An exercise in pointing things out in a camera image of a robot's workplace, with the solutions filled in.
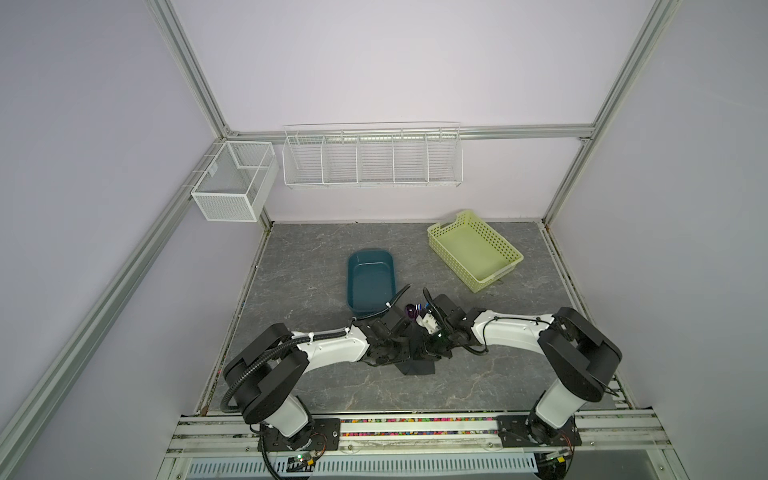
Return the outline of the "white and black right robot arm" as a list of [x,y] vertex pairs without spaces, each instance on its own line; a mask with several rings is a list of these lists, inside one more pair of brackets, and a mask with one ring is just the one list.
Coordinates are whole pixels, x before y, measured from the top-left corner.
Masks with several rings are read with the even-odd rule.
[[525,420],[529,438],[547,445],[565,434],[565,426],[587,403],[598,403],[611,391],[609,383],[622,360],[618,346],[577,310],[562,307],[553,314],[504,314],[459,308],[447,296],[426,300],[422,327],[428,331],[424,355],[448,358],[461,348],[483,356],[492,346],[543,355],[556,380],[537,399]]

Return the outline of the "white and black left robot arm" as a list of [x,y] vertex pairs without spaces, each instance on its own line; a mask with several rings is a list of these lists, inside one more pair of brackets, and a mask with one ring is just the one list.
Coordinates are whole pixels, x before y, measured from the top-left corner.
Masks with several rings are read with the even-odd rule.
[[407,330],[411,320],[396,308],[403,287],[379,312],[353,319],[349,325],[319,332],[291,331],[283,323],[267,328],[222,370],[227,385],[219,408],[238,413],[260,426],[260,434],[276,433],[290,450],[307,447],[316,433],[314,419],[293,394],[302,376],[334,364],[362,362],[380,367],[411,360]]

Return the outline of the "purple metallic spoon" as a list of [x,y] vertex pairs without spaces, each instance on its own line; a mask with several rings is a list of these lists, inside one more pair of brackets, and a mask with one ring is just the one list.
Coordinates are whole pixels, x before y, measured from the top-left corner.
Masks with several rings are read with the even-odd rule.
[[416,320],[419,317],[418,308],[414,304],[407,304],[404,311],[406,316],[411,320]]

